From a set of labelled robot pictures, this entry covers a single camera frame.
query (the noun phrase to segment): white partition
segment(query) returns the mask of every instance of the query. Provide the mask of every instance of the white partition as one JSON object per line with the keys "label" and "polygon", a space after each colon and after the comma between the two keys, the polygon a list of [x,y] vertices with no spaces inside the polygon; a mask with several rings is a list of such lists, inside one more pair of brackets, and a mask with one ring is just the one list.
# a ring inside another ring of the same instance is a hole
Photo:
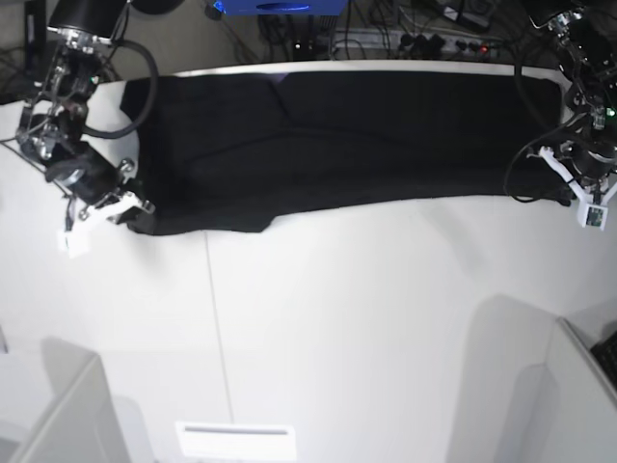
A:
{"label": "white partition", "polygon": [[100,358],[77,349],[50,368],[57,397],[10,463],[131,463]]}
{"label": "white partition", "polygon": [[565,320],[556,325],[520,463],[614,463],[617,394]]}

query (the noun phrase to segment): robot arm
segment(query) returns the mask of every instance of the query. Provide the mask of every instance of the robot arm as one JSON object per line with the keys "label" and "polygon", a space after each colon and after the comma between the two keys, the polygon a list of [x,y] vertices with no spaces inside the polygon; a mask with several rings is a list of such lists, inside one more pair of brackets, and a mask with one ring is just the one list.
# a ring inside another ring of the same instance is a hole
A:
{"label": "robot arm", "polygon": [[523,0],[523,4],[532,24],[552,34],[560,67],[572,82],[565,103],[581,115],[549,132],[544,142],[553,138],[553,144],[540,148],[537,155],[578,199],[580,224],[603,230],[608,201],[617,191],[617,186],[609,185],[617,169],[617,64],[612,46],[589,20],[593,7],[570,0]]}
{"label": "robot arm", "polygon": [[[67,218],[66,233],[74,232],[73,228],[89,229],[104,220],[122,223],[136,214],[154,211],[140,185],[127,176],[135,167],[132,161],[113,166],[81,140],[83,135],[121,138],[134,131],[153,106],[158,78],[154,59],[138,43],[115,40],[129,6],[130,0],[60,0],[49,22],[49,29],[60,36],[58,47],[46,79],[24,104],[16,134],[22,155],[40,166],[48,182],[61,186],[72,204],[76,200],[84,204],[76,217]],[[88,101],[108,60],[99,48],[118,46],[131,48],[146,59],[150,92],[144,111],[132,124],[115,132],[101,132],[86,126]],[[41,101],[49,101],[51,107],[36,114]]]}

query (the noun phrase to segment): white label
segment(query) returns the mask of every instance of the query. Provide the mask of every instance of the white label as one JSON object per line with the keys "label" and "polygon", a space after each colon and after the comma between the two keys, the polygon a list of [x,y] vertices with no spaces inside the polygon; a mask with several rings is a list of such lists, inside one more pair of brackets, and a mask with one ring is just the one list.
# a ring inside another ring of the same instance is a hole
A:
{"label": "white label", "polygon": [[296,433],[291,426],[254,426],[178,422],[182,452],[187,457],[296,461]]}
{"label": "white label", "polygon": [[448,19],[456,21],[459,17],[459,12],[457,12],[456,10],[453,10],[450,7],[445,7],[443,9],[443,15],[447,17]]}

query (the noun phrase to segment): floor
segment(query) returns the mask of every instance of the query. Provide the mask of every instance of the floor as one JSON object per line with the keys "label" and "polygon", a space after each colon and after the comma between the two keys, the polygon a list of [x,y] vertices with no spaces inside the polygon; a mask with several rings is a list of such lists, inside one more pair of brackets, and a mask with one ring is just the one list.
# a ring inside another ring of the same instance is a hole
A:
{"label": "floor", "polygon": [[[0,49],[4,50],[23,43],[23,7],[14,1],[0,0]],[[228,27],[251,48],[262,62],[265,61],[268,46],[259,36],[255,17],[226,16],[224,18],[226,24],[214,22],[203,14],[202,2],[203,0],[185,0],[177,10],[162,17],[146,16],[133,11],[127,37],[142,43],[152,52],[163,75],[184,70],[243,64],[235,56],[233,43],[229,39]],[[49,14],[56,3],[57,0],[49,0]],[[359,0],[358,4],[361,10],[366,12],[370,2]],[[512,28],[514,25],[515,30],[523,27],[525,22],[517,0],[504,1],[499,17],[500,19],[490,31],[491,35],[502,35],[504,22],[510,23],[510,26],[505,26],[506,28]],[[420,15],[417,21],[425,23],[426,19],[421,19]],[[362,26],[357,15],[352,18],[351,25],[352,27]],[[451,28],[453,24],[435,20],[431,21],[431,26]],[[19,63],[18,53],[13,57]],[[276,49],[274,61],[282,60],[282,52]],[[114,64],[124,79],[134,79],[147,74],[146,66],[140,59],[134,59],[129,51],[119,52]],[[2,74],[0,74],[0,83],[2,83]]]}

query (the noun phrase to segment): white panel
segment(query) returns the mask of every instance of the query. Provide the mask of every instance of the white panel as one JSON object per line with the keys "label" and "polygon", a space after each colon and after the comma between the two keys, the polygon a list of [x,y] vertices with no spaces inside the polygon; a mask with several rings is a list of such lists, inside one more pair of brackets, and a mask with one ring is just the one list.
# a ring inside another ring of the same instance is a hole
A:
{"label": "white panel", "polygon": [[11,463],[130,463],[100,359],[71,376]]}
{"label": "white panel", "polygon": [[547,367],[556,387],[539,397],[520,461],[613,463],[617,394],[564,321],[555,327]]}
{"label": "white panel", "polygon": [[0,355],[0,438],[13,439],[7,427],[26,435],[53,397],[39,352]]}

